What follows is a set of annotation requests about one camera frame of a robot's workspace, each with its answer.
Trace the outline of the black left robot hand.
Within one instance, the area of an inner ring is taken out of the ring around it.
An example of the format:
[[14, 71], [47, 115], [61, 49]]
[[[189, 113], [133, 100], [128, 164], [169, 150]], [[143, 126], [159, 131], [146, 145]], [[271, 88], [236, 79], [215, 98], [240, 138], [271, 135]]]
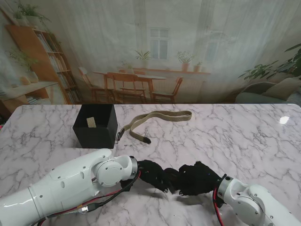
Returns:
[[175, 192], [167, 173], [157, 163], [150, 160], [138, 161], [138, 169], [141, 172], [140, 179], [142, 181], [164, 193], [170, 191], [173, 194]]

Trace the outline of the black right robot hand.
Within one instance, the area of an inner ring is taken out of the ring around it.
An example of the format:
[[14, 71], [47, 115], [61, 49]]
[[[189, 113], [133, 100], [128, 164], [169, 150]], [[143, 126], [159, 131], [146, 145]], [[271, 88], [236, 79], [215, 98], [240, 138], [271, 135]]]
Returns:
[[201, 161], [194, 165], [182, 165], [179, 168], [179, 195], [196, 196], [213, 191], [218, 180], [221, 179], [212, 169]]

